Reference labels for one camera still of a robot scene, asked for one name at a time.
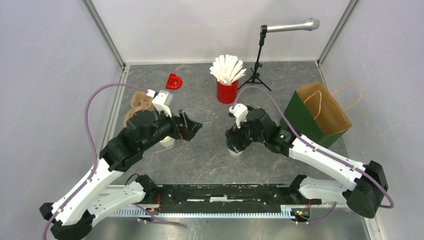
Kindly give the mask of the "white paper cup stack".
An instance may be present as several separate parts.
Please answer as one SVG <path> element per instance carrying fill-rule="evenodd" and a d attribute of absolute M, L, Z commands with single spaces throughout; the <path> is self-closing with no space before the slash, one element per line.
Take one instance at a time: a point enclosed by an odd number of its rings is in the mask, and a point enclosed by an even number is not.
<path fill-rule="evenodd" d="M 175 139 L 170 136 L 167 136 L 164 139 L 162 139 L 159 143 L 165 149 L 170 149 L 175 145 Z"/>

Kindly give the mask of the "single white paper cup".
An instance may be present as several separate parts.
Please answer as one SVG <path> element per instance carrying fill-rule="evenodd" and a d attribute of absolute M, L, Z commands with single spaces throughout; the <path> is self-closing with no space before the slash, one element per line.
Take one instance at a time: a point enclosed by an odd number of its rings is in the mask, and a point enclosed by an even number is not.
<path fill-rule="evenodd" d="M 243 153 L 243 151 L 233 151 L 233 150 L 231 150 L 231 149 L 228 149 L 228 151 L 229 151 L 229 154 L 232 156 L 232 157 L 235 157 L 235 158 L 237 158 L 237 157 L 239 157 L 239 156 L 241 156 L 242 155 L 242 153 Z"/>

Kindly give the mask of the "green paper bag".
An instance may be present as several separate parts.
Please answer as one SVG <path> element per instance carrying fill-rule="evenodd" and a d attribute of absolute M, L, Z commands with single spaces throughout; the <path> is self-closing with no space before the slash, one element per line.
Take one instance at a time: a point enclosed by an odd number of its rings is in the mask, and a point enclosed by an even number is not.
<path fill-rule="evenodd" d="M 342 108 L 334 95 L 348 87 L 356 87 L 359 97 L 348 107 Z M 345 85 L 334 92 L 329 92 L 322 82 L 309 83 L 295 90 L 284 116 L 297 132 L 329 148 L 352 127 L 345 111 L 356 105 L 362 96 L 362 88 L 355 83 Z"/>

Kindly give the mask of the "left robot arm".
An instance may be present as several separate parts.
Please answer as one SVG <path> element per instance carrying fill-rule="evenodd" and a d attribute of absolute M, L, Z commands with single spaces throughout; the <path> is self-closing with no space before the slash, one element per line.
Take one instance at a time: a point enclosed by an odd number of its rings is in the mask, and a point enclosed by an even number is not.
<path fill-rule="evenodd" d="M 81 240 L 100 221 L 127 205 L 153 203 L 156 184 L 141 175 L 129 186 L 100 198 L 100 193 L 143 158 L 143 154 L 166 137 L 190 141 L 202 124 L 179 110 L 178 116 L 149 110 L 137 111 L 120 133 L 100 151 L 99 159 L 78 184 L 63 198 L 40 208 L 47 228 L 57 240 Z"/>

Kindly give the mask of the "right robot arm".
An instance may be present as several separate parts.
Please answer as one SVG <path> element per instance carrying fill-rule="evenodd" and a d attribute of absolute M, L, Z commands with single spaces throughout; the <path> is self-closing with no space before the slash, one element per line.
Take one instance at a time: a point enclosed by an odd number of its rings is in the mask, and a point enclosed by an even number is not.
<path fill-rule="evenodd" d="M 289 199 L 295 204 L 322 200 L 346 204 L 358 215 L 372 219 L 388 191 L 383 166 L 343 157 L 288 126 L 278 126 L 262 108 L 236 104 L 229 108 L 235 124 L 225 131 L 229 153 L 240 156 L 251 143 L 262 143 L 269 151 L 308 164 L 331 180 L 298 175 L 290 184 Z"/>

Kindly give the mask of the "red plastic letter d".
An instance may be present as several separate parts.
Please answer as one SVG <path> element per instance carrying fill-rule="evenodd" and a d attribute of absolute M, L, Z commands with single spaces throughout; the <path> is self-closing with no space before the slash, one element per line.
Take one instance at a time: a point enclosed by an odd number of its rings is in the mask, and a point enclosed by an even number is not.
<path fill-rule="evenodd" d="M 183 80 L 175 73 L 170 73 L 165 87 L 168 90 L 178 90 L 183 85 Z"/>

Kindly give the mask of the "red cylindrical holder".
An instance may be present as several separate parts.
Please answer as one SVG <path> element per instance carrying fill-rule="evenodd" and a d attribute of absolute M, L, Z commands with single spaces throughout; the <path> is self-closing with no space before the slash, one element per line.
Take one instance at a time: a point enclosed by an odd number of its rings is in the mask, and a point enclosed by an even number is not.
<path fill-rule="evenodd" d="M 216 98 L 222 104 L 232 104 L 238 92 L 239 81 L 235 81 L 232 85 L 224 85 L 220 82 L 216 83 Z"/>

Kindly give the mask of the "black mini tripod stand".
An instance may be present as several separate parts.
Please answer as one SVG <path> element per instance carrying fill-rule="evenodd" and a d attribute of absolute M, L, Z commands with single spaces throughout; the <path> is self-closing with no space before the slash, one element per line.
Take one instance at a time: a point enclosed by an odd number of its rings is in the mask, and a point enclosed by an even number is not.
<path fill-rule="evenodd" d="M 261 25 L 260 26 L 260 33 L 259 33 L 259 49 L 258 49 L 258 53 L 257 53 L 257 57 L 256 57 L 256 61 L 254 63 L 254 67 L 250 68 L 252 71 L 251 76 L 249 77 L 249 79 L 247 81 L 245 81 L 242 85 L 240 85 L 238 87 L 238 90 L 240 90 L 242 87 L 244 87 L 246 84 L 252 84 L 252 85 L 263 85 L 265 86 L 266 89 L 268 89 L 269 91 L 271 91 L 271 88 L 268 87 L 267 84 L 265 84 L 261 79 L 260 79 L 260 74 L 258 73 L 258 69 L 262 68 L 263 64 L 260 63 L 260 56 L 262 53 L 262 48 L 264 46 L 265 43 L 265 38 L 267 35 L 267 31 L 268 31 L 268 27 L 267 25 Z"/>

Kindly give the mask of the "brown cardboard cup carrier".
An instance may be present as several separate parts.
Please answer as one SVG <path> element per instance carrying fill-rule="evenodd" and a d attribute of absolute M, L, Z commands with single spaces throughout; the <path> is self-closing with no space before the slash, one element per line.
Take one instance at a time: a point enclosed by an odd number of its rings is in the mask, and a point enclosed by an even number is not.
<path fill-rule="evenodd" d="M 123 127 L 127 127 L 127 121 L 132 118 L 136 112 L 138 111 L 150 111 L 153 112 L 155 110 L 153 105 L 153 97 L 147 95 L 143 91 L 137 91 L 133 94 L 130 106 L 131 109 L 126 113 L 124 119 L 123 119 Z"/>

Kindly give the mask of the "silver microphone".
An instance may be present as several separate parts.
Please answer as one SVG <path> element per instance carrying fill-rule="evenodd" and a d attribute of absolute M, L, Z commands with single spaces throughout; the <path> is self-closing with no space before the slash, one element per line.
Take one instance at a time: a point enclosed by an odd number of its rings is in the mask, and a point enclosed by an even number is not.
<path fill-rule="evenodd" d="M 316 18 L 308 18 L 306 20 L 282 23 L 266 26 L 266 33 L 279 33 L 291 31 L 314 31 L 320 27 L 320 20 Z"/>

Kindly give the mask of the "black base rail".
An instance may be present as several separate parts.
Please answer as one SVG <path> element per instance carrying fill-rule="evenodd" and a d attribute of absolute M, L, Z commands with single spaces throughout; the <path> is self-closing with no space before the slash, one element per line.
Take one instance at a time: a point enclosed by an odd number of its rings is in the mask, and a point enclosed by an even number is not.
<path fill-rule="evenodd" d="M 152 198 L 138 205 L 158 205 L 166 214 L 265 214 L 278 213 L 282 205 L 320 205 L 289 184 L 163 184 Z"/>

